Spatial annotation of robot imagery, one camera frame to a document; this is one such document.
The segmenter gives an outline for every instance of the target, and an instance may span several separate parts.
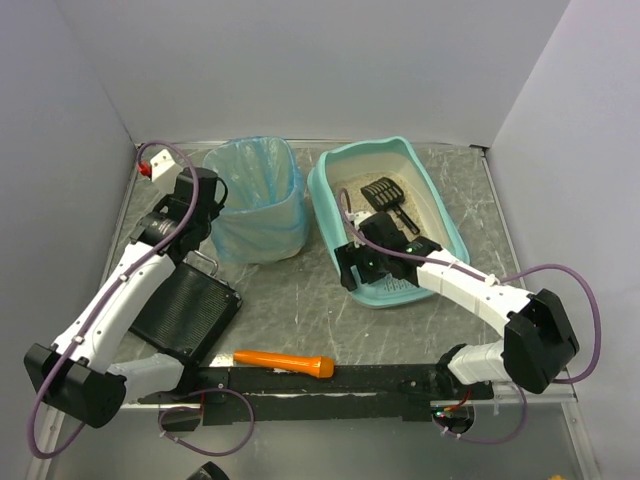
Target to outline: gray table surface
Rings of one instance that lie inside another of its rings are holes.
[[[292,143],[305,178],[323,151],[340,145],[306,148]],[[187,153],[194,164],[201,165],[209,151],[190,149]],[[482,152],[444,145],[418,146],[416,152],[466,243],[471,264],[497,276],[514,273],[514,258]],[[160,197],[149,180],[137,179],[112,267],[136,222]],[[312,227],[298,255],[269,266],[220,266],[218,277],[242,295],[244,304],[206,364],[231,365],[233,352],[238,349],[326,355],[345,365],[432,363],[459,343],[498,339],[480,319],[440,296],[380,310],[356,303],[340,286],[313,218],[308,193],[306,202]],[[203,242],[201,251],[216,257],[210,240]],[[206,263],[194,264],[210,268]],[[115,360],[144,358],[153,353],[150,345],[127,334]]]

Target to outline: litter scoop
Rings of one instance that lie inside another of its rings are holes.
[[[420,233],[415,222],[400,207],[400,204],[404,203],[404,192],[396,182],[390,178],[382,177],[362,187],[360,192],[376,212],[392,210],[412,234],[418,235]]]

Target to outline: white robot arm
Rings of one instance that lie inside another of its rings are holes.
[[[358,212],[351,220],[369,245],[356,241],[335,250],[344,287],[358,287],[353,267],[360,283],[390,274],[451,299],[500,335],[497,342],[458,345],[443,356],[441,362],[460,383],[514,381],[525,390],[542,393],[578,352],[576,336],[554,293],[543,289],[534,294],[501,285],[493,275],[464,264],[436,242],[425,237],[409,242],[387,213]]]
[[[50,347],[34,344],[24,360],[31,381],[39,390],[63,352],[75,344],[44,401],[94,428],[111,420],[123,403],[170,391],[178,385],[184,365],[170,355],[158,353],[121,364],[113,364],[113,359],[123,336],[152,294],[186,255],[208,237],[211,221],[219,215],[226,199],[226,194],[220,201],[215,199],[218,176],[210,170],[196,168],[199,189],[193,213],[175,238],[156,251],[154,247],[174,232],[186,216],[194,182],[190,170],[179,167],[166,150],[156,155],[151,165],[152,169],[146,173],[165,196],[140,220],[115,271],[84,312]],[[128,272],[147,254],[150,256],[144,263]],[[87,318],[105,298],[105,292],[118,283],[89,329],[84,331]]]

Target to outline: orange brush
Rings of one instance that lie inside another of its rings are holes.
[[[238,350],[233,354],[233,359],[238,363],[306,373],[316,378],[329,378],[333,375],[333,360],[328,357],[300,357],[255,350]]]

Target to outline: trash bag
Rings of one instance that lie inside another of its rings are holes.
[[[267,264],[300,251],[309,233],[305,184],[287,142],[233,140],[209,152],[204,167],[229,188],[211,231],[221,261]]]

